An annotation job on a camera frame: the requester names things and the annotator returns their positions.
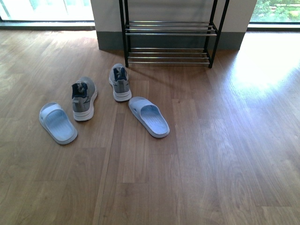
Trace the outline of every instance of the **glass door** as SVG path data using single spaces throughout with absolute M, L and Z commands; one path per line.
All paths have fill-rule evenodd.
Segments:
M 250 22 L 299 23 L 300 0 L 258 0 Z
M 3 21 L 93 21 L 90 0 L 0 0 Z

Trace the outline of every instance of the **sneaker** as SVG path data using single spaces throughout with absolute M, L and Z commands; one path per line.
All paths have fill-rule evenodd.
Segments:
M 80 78 L 72 85 L 73 115 L 76 121 L 86 121 L 94 115 L 94 100 L 98 95 L 94 82 L 88 77 Z
M 109 83 L 113 87 L 113 97 L 117 102 L 131 99 L 128 74 L 122 64 L 118 63 L 112 67 L 109 74 Z

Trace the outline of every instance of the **slipper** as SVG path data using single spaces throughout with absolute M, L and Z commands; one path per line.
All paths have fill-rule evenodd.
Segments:
M 162 138 L 170 133 L 169 126 L 158 107 L 149 100 L 143 97 L 133 97 L 128 104 L 133 115 L 153 137 Z
M 43 106 L 39 112 L 39 121 L 58 144 L 68 144 L 77 137 L 77 130 L 65 111 L 55 102 Z

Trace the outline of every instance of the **wall baseboard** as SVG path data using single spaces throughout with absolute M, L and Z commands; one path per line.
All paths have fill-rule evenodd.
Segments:
M 222 32 L 218 49 L 238 50 L 242 44 L 244 32 Z M 100 50 L 123 50 L 122 32 L 97 31 Z M 213 48 L 214 38 L 210 38 L 209 49 Z M 203 48 L 205 37 L 188 36 L 132 36 L 132 47 L 149 48 Z

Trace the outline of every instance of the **shoe rack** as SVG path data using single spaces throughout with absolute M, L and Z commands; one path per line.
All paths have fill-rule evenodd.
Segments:
M 229 0 L 224 0 L 221 21 L 217 28 L 214 24 L 218 0 L 212 4 L 210 20 L 198 21 L 131 21 L 128 13 L 128 0 L 119 0 L 124 46 L 125 65 L 129 63 L 152 64 L 203 64 L 212 68 Z M 132 48 L 132 36 L 194 36 L 204 37 L 203 48 Z M 208 50 L 213 41 L 212 51 Z

